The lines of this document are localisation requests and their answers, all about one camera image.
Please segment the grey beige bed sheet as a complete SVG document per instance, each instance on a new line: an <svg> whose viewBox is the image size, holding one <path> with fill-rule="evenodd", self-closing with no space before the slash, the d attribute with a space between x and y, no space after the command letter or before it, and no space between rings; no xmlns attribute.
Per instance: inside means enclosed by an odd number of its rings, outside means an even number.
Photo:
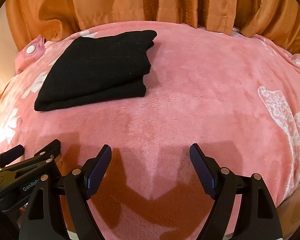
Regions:
<svg viewBox="0 0 300 240"><path fill-rule="evenodd" d="M283 239L289 239L300 226L300 183L293 194L277 208Z"/></svg>

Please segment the pink fleece blanket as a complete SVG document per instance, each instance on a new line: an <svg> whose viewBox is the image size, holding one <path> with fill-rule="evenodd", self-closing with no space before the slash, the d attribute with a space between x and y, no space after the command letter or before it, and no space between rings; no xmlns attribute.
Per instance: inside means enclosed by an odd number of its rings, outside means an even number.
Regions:
<svg viewBox="0 0 300 240"><path fill-rule="evenodd" d="M56 60L78 37L154 30L142 98L34 110ZM276 207L300 183L300 54L262 36L183 24L123 22L59 42L10 80L0 98L0 153L25 158L60 140L63 174L107 144L111 163L89 206L106 239L195 239L213 204L189 158L202 151L235 174L259 173Z"/></svg>

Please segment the black knit garment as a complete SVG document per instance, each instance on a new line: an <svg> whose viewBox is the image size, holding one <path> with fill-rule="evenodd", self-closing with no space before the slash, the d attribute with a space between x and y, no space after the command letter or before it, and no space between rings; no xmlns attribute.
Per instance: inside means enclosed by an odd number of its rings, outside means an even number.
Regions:
<svg viewBox="0 0 300 240"><path fill-rule="evenodd" d="M151 70L147 50L156 36L154 30L143 30L75 39L51 67L34 110L145 96L143 77Z"/></svg>

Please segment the pink pillow with white button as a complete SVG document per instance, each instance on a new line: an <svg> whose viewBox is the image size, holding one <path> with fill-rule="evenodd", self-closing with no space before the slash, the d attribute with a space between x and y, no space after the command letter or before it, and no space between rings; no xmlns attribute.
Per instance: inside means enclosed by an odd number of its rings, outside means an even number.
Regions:
<svg viewBox="0 0 300 240"><path fill-rule="evenodd" d="M38 35L27 44L15 57L15 72L20 74L31 64L35 63L45 53L45 38Z"/></svg>

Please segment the orange curtain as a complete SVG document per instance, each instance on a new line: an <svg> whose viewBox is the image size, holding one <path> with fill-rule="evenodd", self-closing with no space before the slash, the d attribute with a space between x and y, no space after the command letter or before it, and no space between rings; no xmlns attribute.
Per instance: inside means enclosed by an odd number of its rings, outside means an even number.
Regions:
<svg viewBox="0 0 300 240"><path fill-rule="evenodd" d="M7 0L7 19L18 49L37 36L60 41L94 26L125 21L185 23L247 37L256 34L300 54L296 0Z"/></svg>

